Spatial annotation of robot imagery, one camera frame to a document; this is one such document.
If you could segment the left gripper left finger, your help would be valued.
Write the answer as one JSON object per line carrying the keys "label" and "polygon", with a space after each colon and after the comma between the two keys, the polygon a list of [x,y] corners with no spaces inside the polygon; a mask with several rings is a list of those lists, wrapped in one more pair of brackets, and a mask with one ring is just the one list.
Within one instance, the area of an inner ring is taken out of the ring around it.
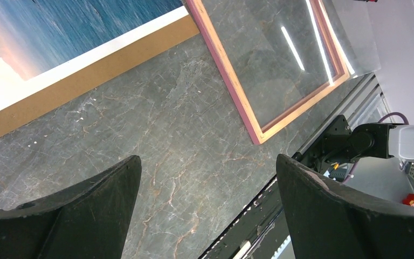
{"label": "left gripper left finger", "polygon": [[141,173],[132,155],[61,191],[0,209],[0,258],[120,258]]}

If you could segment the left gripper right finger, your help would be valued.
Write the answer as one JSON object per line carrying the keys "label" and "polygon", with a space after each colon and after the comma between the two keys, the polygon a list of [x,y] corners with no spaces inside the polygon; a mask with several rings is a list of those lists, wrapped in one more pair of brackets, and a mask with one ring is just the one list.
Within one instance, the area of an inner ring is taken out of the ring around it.
{"label": "left gripper right finger", "polygon": [[414,258],[414,207],[355,190],[284,154],[276,174],[296,258]]}

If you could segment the clear acrylic sheet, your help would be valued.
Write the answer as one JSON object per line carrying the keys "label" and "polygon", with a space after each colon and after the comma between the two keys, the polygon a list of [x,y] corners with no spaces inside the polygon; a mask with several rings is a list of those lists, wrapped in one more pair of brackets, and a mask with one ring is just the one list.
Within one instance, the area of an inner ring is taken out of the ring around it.
{"label": "clear acrylic sheet", "polygon": [[380,68],[368,9],[376,2],[324,1],[333,38],[328,48],[313,1],[204,1],[203,5],[260,128],[332,83],[344,59],[352,78]]}

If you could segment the landscape photo print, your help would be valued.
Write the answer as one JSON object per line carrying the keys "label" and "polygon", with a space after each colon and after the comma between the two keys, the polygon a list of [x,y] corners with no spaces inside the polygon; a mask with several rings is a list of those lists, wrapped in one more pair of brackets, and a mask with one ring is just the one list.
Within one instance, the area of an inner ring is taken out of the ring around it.
{"label": "landscape photo print", "polygon": [[0,111],[187,15],[181,1],[0,1]]}

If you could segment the pink wooden picture frame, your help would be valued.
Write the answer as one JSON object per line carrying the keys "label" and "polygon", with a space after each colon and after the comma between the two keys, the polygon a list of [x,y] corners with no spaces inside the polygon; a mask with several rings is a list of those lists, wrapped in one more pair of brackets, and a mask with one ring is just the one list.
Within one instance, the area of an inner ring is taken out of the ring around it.
{"label": "pink wooden picture frame", "polygon": [[341,44],[334,33],[323,2],[309,1],[308,11],[314,24],[315,35],[318,39],[323,39],[322,46],[327,47],[326,54],[333,61],[333,68],[336,74],[330,76],[328,82],[319,86],[315,91],[303,97],[296,104],[286,109],[281,115],[261,127],[204,4],[202,1],[188,1],[187,5],[215,60],[250,138],[256,145],[263,144],[350,77],[346,59],[342,56]]}

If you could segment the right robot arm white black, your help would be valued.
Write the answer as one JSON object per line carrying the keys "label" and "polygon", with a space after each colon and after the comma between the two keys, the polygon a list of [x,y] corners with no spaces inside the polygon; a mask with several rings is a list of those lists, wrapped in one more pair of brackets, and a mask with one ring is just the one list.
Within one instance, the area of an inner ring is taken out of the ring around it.
{"label": "right robot arm white black", "polygon": [[399,158],[414,162],[414,125],[368,123],[341,133],[323,132],[306,151],[320,163],[355,163],[362,158]]}

